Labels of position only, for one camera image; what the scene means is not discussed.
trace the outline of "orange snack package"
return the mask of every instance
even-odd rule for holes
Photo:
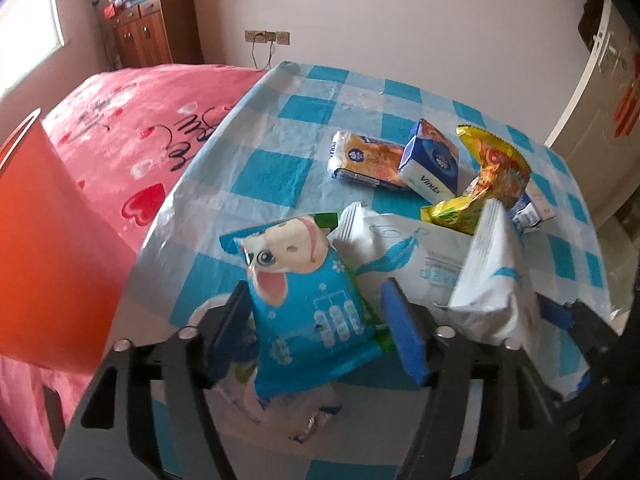
[[[409,187],[398,175],[402,152],[404,146],[388,140],[337,132],[329,152],[328,170],[340,180],[407,191]]]
[[[529,183],[531,168],[518,150],[491,132],[466,124],[456,132],[480,164],[478,178],[462,196],[420,208],[420,218],[472,235],[487,199],[513,207]]]

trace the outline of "wall socket panel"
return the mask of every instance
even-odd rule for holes
[[[288,32],[270,30],[246,30],[244,32],[244,40],[247,43],[271,43],[271,41],[279,45],[290,44],[290,35]]]
[[[276,43],[279,45],[290,44],[290,34],[288,32],[279,30],[278,32],[276,32]]]

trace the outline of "window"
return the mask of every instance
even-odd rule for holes
[[[16,0],[0,22],[0,96],[60,46],[55,0]]]

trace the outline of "yellow snack wrapper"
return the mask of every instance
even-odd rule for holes
[[[487,199],[513,207],[529,183],[531,168],[518,150],[487,130],[463,124],[456,133],[480,164],[478,179],[463,196],[420,208],[420,218],[472,235]]]

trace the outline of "white package with blue feather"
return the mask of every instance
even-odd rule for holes
[[[412,303],[446,305],[472,237],[354,202],[329,239],[354,270],[364,298],[382,312],[380,288],[387,278],[395,278]]]
[[[436,313],[436,321],[453,325],[465,337],[493,345],[514,338],[535,358],[538,300],[524,250],[499,200],[490,199],[482,208],[465,265],[443,310],[446,317]]]

